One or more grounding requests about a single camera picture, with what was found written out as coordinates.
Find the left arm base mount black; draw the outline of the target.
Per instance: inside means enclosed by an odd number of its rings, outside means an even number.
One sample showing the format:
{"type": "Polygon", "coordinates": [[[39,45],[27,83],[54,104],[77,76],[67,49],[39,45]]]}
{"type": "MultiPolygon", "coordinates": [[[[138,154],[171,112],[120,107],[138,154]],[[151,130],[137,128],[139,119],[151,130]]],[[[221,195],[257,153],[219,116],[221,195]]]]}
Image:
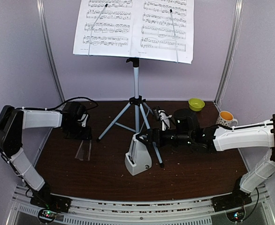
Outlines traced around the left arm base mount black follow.
{"type": "Polygon", "coordinates": [[[50,195],[50,200],[46,201],[34,196],[33,198],[31,198],[30,204],[58,213],[68,213],[71,205],[71,199],[58,195],[50,195]]]}

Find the clear metronome front cover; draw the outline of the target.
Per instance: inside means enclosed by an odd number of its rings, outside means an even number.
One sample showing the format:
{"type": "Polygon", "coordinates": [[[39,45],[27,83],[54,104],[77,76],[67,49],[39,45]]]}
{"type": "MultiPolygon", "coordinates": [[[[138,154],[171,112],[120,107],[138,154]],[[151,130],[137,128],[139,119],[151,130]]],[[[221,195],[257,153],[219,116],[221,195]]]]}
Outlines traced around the clear metronome front cover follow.
{"type": "Polygon", "coordinates": [[[80,142],[79,148],[75,154],[75,159],[80,161],[90,161],[92,151],[92,140],[80,142]]]}

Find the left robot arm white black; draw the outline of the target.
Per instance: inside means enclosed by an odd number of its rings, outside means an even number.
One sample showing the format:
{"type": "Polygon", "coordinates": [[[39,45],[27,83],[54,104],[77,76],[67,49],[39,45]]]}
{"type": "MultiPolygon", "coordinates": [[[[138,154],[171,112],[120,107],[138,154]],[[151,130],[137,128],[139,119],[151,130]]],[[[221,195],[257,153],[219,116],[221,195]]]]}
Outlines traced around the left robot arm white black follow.
{"type": "Polygon", "coordinates": [[[87,107],[71,98],[53,108],[13,107],[5,105],[0,112],[0,154],[29,188],[37,192],[36,199],[44,208],[55,203],[46,180],[37,172],[28,159],[23,145],[24,133],[28,130],[60,128],[68,139],[90,140],[89,111],[87,107]]]}

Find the sheet music page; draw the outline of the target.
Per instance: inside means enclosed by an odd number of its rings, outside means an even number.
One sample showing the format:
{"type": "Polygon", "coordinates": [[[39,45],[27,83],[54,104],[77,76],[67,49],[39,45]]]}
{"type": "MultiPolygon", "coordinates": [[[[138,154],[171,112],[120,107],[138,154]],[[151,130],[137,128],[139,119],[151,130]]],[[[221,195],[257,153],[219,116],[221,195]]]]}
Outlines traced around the sheet music page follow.
{"type": "Polygon", "coordinates": [[[134,6],[132,0],[81,1],[73,54],[130,56],[134,6]]]}
{"type": "Polygon", "coordinates": [[[194,1],[133,1],[133,57],[191,64],[194,1]]]}

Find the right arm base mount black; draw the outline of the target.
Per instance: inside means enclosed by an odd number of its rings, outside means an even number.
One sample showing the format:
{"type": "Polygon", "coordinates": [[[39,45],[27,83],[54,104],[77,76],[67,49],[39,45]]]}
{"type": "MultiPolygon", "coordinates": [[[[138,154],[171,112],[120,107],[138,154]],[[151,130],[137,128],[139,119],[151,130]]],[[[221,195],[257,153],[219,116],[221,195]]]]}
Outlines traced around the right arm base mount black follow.
{"type": "Polygon", "coordinates": [[[250,203],[252,203],[252,199],[249,195],[237,196],[228,194],[212,198],[212,204],[215,212],[239,208],[250,203]]]}

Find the white metronome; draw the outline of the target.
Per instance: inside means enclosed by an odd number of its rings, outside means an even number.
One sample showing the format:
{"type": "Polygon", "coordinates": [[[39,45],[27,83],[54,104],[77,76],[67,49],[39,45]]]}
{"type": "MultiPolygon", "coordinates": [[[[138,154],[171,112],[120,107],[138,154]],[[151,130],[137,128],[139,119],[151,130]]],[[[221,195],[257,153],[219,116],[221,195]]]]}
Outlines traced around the white metronome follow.
{"type": "Polygon", "coordinates": [[[132,175],[138,175],[152,167],[152,159],[145,145],[136,140],[133,135],[129,151],[125,154],[125,166],[132,175]]]}

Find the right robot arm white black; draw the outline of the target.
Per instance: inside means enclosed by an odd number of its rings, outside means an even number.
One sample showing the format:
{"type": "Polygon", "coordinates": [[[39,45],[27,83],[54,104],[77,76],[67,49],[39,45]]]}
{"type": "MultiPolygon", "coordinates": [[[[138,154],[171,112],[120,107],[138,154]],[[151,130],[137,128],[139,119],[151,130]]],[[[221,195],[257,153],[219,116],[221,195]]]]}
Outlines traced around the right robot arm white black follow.
{"type": "Polygon", "coordinates": [[[264,122],[229,126],[217,123],[200,128],[194,111],[183,108],[173,116],[160,116],[155,109],[154,115],[162,127],[149,128],[133,135],[129,150],[129,160],[137,161],[139,156],[149,157],[148,146],[155,149],[165,145],[187,145],[198,152],[219,152],[236,148],[268,147],[266,155],[248,173],[237,180],[237,190],[228,196],[232,207],[239,206],[259,184],[275,172],[275,114],[264,122]]]}

